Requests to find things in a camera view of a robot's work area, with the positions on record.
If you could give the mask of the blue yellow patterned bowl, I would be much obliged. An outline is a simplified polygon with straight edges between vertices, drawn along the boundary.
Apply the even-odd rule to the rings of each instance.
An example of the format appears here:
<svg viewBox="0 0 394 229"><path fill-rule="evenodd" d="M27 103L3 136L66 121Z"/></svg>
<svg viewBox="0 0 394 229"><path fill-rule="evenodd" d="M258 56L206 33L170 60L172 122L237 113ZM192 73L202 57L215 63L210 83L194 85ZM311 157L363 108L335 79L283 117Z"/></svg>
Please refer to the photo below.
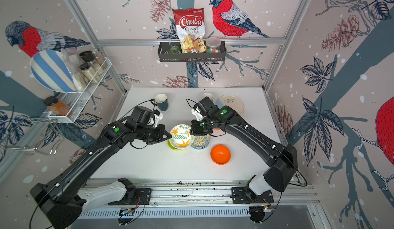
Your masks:
<svg viewBox="0 0 394 229"><path fill-rule="evenodd" d="M192 144L192 147L196 150L202 150L205 149L210 142L210 135L204 135L204 136L195 136L194 142Z"/></svg>

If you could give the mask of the yellow flower patterned bowl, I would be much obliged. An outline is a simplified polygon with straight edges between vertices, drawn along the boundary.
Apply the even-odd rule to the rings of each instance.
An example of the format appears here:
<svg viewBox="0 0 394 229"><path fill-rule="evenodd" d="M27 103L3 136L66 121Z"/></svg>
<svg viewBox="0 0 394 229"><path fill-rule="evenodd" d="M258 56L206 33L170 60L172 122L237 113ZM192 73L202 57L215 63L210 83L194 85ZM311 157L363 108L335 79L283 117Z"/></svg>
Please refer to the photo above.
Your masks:
<svg viewBox="0 0 394 229"><path fill-rule="evenodd" d="M190 147L194 142L194 136L190 133L191 127L186 124L179 124L171 129L173 145L179 150Z"/></svg>

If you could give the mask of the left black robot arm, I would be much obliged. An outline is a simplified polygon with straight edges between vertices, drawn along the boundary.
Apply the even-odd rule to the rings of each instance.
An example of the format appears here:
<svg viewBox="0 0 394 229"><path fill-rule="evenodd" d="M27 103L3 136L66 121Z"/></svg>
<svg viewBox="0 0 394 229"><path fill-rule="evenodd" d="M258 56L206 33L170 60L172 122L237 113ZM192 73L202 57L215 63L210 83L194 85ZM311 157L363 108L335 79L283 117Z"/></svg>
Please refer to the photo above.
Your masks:
<svg viewBox="0 0 394 229"><path fill-rule="evenodd" d="M115 121L104 127L93 147L83 156L47 184L36 184L30 194L55 229L65 229L82 213L107 203L142 203L142 198L135 193L135 185L127 178L91 191L80 189L102 164L134 140L145 140L153 145L171 138L163 124L155 128L138 126L133 130Z"/></svg>

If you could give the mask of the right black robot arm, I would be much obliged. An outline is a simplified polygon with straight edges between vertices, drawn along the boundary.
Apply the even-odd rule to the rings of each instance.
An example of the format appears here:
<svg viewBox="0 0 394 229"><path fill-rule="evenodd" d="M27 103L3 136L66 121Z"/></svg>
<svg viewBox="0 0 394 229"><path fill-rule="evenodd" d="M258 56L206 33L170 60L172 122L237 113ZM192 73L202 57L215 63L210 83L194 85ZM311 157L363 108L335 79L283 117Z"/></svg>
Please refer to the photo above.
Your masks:
<svg viewBox="0 0 394 229"><path fill-rule="evenodd" d="M255 195L269 190L284 192L297 171L297 151L295 147L278 143L245 121L230 107L217 106L204 108L195 105L191 110L197 118L191 122L191 133L195 136L211 134L220 128L252 149L267 165L263 174L255 175L248 189Z"/></svg>

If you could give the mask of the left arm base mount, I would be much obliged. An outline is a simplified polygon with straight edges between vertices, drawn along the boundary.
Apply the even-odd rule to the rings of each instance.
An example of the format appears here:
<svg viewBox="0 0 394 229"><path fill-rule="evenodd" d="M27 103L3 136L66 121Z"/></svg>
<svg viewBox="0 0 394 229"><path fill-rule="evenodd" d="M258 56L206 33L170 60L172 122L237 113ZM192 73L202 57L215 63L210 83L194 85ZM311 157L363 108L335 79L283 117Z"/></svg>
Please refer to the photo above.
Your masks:
<svg viewBox="0 0 394 229"><path fill-rule="evenodd" d="M122 198L110 202L108 205L149 205L152 193L151 188L137 189L127 178L118 179L118 182L124 186L126 192Z"/></svg>

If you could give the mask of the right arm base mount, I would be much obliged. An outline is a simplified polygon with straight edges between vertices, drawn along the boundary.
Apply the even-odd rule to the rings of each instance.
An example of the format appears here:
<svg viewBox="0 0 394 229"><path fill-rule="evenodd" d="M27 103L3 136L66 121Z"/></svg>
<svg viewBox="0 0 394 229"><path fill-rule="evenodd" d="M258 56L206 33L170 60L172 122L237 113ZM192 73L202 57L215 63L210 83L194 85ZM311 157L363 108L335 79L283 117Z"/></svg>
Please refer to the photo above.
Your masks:
<svg viewBox="0 0 394 229"><path fill-rule="evenodd" d="M249 187L232 187L230 197L234 204L274 203L271 190L268 190L261 195L257 195Z"/></svg>

